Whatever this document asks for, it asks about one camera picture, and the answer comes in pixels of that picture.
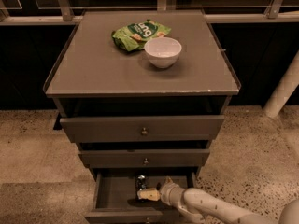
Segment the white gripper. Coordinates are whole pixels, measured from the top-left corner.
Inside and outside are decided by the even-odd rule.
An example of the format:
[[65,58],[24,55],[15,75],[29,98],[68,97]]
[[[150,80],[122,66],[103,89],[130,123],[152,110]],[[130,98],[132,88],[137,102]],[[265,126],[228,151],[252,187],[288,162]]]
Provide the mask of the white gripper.
[[156,188],[142,189],[137,192],[139,199],[150,201],[161,201],[169,206],[181,207],[184,203],[183,193],[185,189],[180,185],[173,183],[170,176],[165,178],[165,184],[160,188],[160,192]]

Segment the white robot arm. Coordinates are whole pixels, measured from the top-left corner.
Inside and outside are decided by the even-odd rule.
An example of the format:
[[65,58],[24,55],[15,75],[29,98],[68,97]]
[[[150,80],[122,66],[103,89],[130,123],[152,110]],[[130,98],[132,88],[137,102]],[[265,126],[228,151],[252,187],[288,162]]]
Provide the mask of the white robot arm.
[[278,221],[227,203],[197,188],[182,188],[169,176],[160,189],[140,189],[139,199],[161,200],[175,207],[189,222],[206,224],[205,216],[212,216],[224,224],[299,224],[299,200],[288,203]]

